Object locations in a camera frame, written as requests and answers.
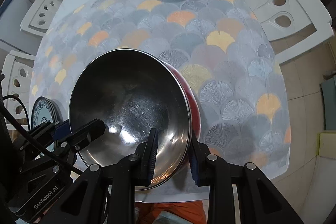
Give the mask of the blue floral ceramic plate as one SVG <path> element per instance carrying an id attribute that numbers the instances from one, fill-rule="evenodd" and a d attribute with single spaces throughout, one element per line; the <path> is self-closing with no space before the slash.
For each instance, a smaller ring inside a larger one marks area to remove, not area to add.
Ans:
<path id="1" fill-rule="evenodd" d="M 31 113 L 31 128 L 50 121 L 51 123 L 59 122 L 59 114 L 55 104 L 46 97 L 38 97 L 35 101 Z"/>

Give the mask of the red steel bowl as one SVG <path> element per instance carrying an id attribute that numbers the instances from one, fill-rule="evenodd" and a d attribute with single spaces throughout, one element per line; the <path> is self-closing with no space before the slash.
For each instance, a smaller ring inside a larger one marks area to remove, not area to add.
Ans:
<path id="1" fill-rule="evenodd" d="M 158 148 L 150 187 L 167 182 L 185 163 L 191 135 L 201 133 L 197 101 L 172 65 L 135 49 L 116 49 L 94 59 L 71 94 L 69 122 L 77 131 L 88 122 L 104 122 L 104 134 L 79 151 L 86 165 L 108 166 L 130 155 L 158 130 Z"/>

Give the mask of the orange trousers leg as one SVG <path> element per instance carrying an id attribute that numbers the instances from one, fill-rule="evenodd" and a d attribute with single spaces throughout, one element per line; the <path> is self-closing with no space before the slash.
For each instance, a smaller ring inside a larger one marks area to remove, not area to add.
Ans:
<path id="1" fill-rule="evenodd" d="M 207 223 L 202 201 L 135 203 L 135 223 Z"/>

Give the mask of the white chair near left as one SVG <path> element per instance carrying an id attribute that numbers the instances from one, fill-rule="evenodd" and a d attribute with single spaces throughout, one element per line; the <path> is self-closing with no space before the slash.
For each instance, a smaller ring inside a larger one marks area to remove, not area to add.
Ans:
<path id="1" fill-rule="evenodd" d="M 2 95 L 13 95 L 20 99 L 26 110 L 29 110 L 30 84 L 35 56 L 23 52 L 10 51 L 6 56 L 2 73 Z M 18 122 L 23 122 L 25 130 L 29 129 L 29 119 L 19 101 L 9 98 L 4 102 L 5 108 Z"/>

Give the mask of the white chair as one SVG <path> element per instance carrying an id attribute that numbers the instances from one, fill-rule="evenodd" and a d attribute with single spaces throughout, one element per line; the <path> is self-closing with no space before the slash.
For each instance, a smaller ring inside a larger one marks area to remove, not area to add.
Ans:
<path id="1" fill-rule="evenodd" d="M 245 0 L 260 22 L 268 40 L 292 36 L 309 25 L 308 37 L 276 55 L 279 64 L 312 50 L 333 37 L 331 16 L 320 0 Z"/>
<path id="2" fill-rule="evenodd" d="M 21 31 L 43 37 L 63 0 L 34 0 L 21 21 Z"/>
<path id="3" fill-rule="evenodd" d="M 30 84 L 35 56 L 23 52 L 10 51 L 6 56 L 2 73 L 2 95 L 13 95 L 20 99 L 26 110 L 29 110 Z M 18 122 L 23 122 L 25 130 L 29 129 L 29 119 L 19 101 L 9 98 L 4 102 L 5 108 Z"/>

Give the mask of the white chair far left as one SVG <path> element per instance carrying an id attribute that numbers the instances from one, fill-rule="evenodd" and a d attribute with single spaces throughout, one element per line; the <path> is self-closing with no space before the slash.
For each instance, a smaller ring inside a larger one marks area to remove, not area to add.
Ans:
<path id="1" fill-rule="evenodd" d="M 34 0 L 21 21 L 21 31 L 43 37 L 63 0 Z"/>

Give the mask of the fan pattern table mat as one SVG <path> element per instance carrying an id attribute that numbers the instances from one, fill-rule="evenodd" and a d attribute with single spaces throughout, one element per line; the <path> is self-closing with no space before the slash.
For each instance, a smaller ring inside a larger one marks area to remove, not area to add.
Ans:
<path id="1" fill-rule="evenodd" d="M 30 104 L 44 96 L 68 115 L 84 68 L 115 48 L 137 48 L 175 67 L 201 112 L 200 140 L 228 162 L 269 178 L 289 166 L 284 79 L 243 0 L 90 0 L 54 22 L 39 46 Z"/>

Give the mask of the white refrigerator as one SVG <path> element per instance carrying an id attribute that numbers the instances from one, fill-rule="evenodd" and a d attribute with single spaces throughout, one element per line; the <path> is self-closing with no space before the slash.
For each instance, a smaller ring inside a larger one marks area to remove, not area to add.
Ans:
<path id="1" fill-rule="evenodd" d="M 1 4 L 1 49 L 36 55 L 39 42 L 21 31 L 21 22 L 32 3 L 29 0 L 4 0 Z"/>

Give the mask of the white chair near right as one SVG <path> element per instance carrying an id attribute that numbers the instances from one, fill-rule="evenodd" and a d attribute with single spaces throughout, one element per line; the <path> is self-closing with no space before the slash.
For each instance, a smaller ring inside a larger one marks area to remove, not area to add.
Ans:
<path id="1" fill-rule="evenodd" d="M 292 36 L 309 25 L 308 37 L 276 55 L 279 64 L 312 50 L 333 37 L 331 16 L 320 0 L 245 0 L 260 22 L 268 40 Z"/>

